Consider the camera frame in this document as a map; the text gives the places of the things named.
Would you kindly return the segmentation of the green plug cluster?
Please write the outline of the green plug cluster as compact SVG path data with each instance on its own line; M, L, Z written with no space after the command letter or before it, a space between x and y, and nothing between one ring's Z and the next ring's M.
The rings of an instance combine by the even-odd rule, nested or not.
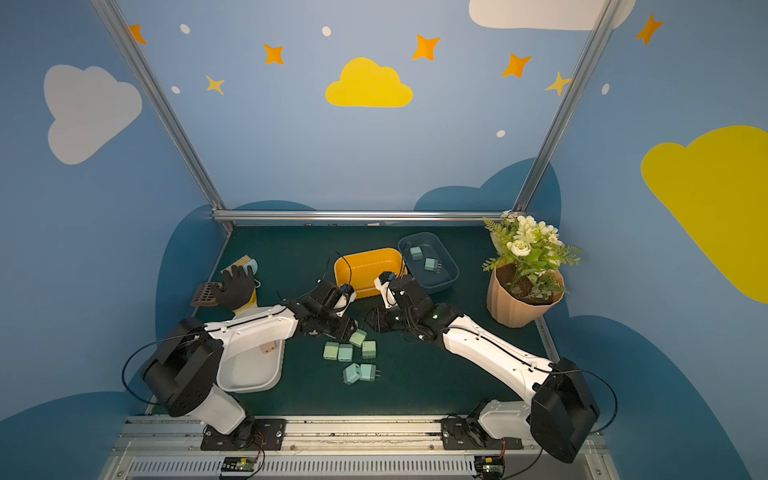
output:
M349 343L355 347L361 348L363 342L366 340L366 337L367 333L365 331L357 329L351 334Z

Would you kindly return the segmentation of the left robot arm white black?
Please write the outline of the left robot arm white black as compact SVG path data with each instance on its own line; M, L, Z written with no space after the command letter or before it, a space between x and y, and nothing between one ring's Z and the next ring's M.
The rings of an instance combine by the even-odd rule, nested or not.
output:
M246 438L251 417L236 394L277 384L285 343L297 332L348 339L356 323L346 310L355 298L351 285L321 280L301 299L249 307L230 320L184 319L145 363L142 380L170 416L189 415L210 433Z

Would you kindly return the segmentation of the pink plug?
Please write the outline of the pink plug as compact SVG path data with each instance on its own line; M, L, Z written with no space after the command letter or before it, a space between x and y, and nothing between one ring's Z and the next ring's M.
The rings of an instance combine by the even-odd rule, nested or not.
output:
M263 354L270 354L278 348L278 343L271 341L260 345L259 348Z

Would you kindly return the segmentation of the blue plug isolated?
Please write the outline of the blue plug isolated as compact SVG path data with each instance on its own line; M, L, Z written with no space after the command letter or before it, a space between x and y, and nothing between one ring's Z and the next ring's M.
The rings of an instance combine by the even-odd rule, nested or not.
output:
M429 272L439 272L442 269L442 264L436 258L426 258L424 261L424 269Z

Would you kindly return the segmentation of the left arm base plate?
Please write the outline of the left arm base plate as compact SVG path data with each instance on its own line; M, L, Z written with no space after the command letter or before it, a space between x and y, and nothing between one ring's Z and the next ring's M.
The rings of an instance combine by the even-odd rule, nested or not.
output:
M285 438L287 420L246 418L231 433L222 434L212 426L203 431L201 451L279 451Z

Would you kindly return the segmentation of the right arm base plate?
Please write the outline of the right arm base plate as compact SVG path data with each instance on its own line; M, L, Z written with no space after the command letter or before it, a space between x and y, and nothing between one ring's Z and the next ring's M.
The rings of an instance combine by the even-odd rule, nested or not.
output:
M440 439L445 450L523 450L517 438L494 439L474 419L449 415L440 421Z

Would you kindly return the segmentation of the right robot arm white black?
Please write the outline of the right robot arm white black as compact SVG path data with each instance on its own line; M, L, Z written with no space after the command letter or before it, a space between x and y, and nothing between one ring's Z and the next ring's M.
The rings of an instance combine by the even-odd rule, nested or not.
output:
M490 400L471 415L487 436L530 439L556 460L575 460L600 417L582 369L566 358L553 363L506 342L460 309L434 302L410 274L385 271L374 286L387 319L474 363L520 398Z

